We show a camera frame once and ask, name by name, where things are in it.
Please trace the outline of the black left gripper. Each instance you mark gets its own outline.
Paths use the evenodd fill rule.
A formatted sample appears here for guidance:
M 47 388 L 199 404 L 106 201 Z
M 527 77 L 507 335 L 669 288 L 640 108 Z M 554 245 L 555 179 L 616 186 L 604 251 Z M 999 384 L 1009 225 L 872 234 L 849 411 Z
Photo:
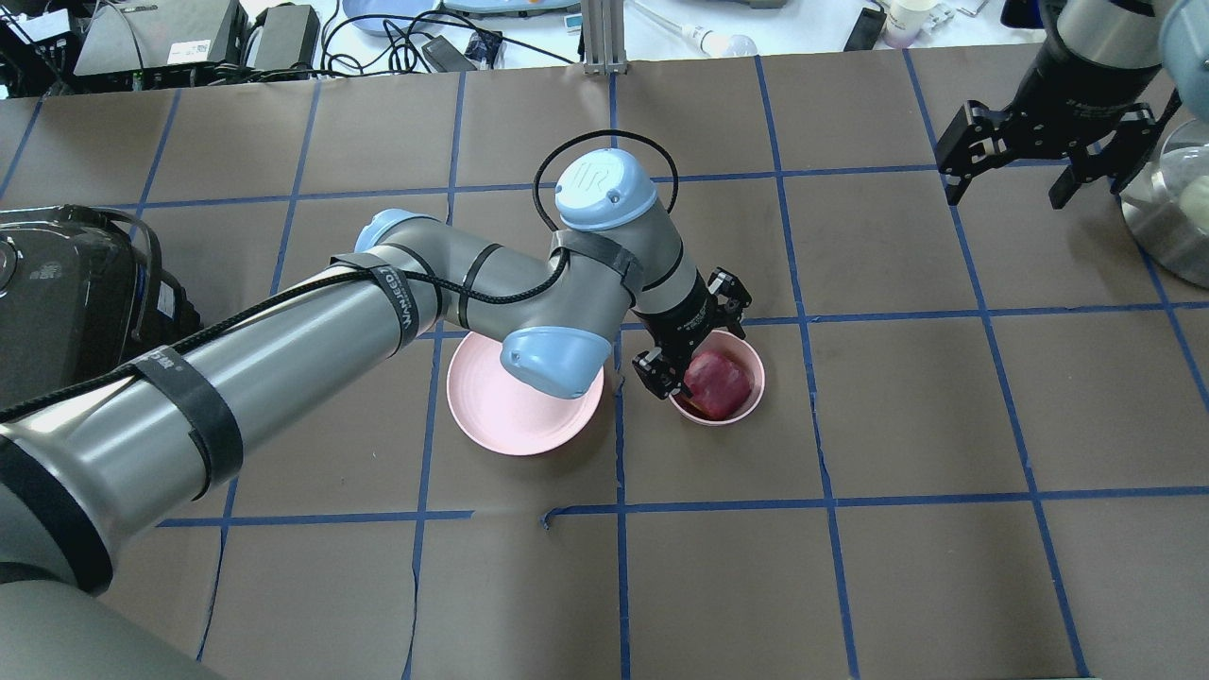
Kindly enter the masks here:
M 690 396 L 686 378 L 692 357 L 716 329 L 746 338 L 744 311 L 752 301 L 737 275 L 715 267 L 707 282 L 696 276 L 682 300 L 669 310 L 646 313 L 636 309 L 634 315 L 654 342 L 653 348 L 632 361 L 640 382 L 660 400 L 681 393 Z

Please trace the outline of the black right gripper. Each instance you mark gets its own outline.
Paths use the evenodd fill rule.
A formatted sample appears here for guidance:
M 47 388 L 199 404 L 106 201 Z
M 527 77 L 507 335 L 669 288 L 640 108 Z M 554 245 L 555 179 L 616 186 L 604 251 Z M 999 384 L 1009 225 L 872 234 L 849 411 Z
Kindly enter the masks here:
M 1101 178 L 1109 178 L 1111 194 L 1122 194 L 1182 106 L 1176 90 L 1162 113 L 1130 102 L 1139 82 L 1130 75 L 1107 82 L 1046 75 L 1036 67 L 1002 110 L 967 100 L 935 144 L 945 203 L 962 202 L 976 177 L 1023 160 L 1064 161 L 1048 190 L 1053 211 Z

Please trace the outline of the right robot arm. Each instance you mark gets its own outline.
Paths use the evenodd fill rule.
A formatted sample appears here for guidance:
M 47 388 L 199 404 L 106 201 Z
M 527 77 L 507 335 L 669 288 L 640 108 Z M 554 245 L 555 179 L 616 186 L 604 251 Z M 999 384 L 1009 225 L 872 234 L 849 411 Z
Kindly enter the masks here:
M 1011 1 L 1001 18 L 1041 27 L 1045 42 L 1010 104 L 964 103 L 935 144 L 949 204 L 1020 160 L 1065 161 L 1049 188 L 1054 211 L 1101 179 L 1120 195 L 1176 111 L 1207 120 L 1204 1 Z

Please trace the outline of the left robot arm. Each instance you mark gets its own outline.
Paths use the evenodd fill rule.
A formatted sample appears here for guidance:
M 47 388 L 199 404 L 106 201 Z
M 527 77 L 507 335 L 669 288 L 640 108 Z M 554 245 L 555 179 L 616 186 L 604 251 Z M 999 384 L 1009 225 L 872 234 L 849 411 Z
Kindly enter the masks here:
M 634 155 L 597 149 L 555 186 L 545 259 L 407 211 L 354 250 L 203 332 L 2 410 L 2 676 L 212 679 L 99 603 L 132 538 L 235 478 L 322 400 L 449 321 L 501 341 L 520 384 L 588 392 L 623 318 L 654 341 L 635 370 L 658 398 L 716 329 L 744 336 L 752 296 L 704 276 Z

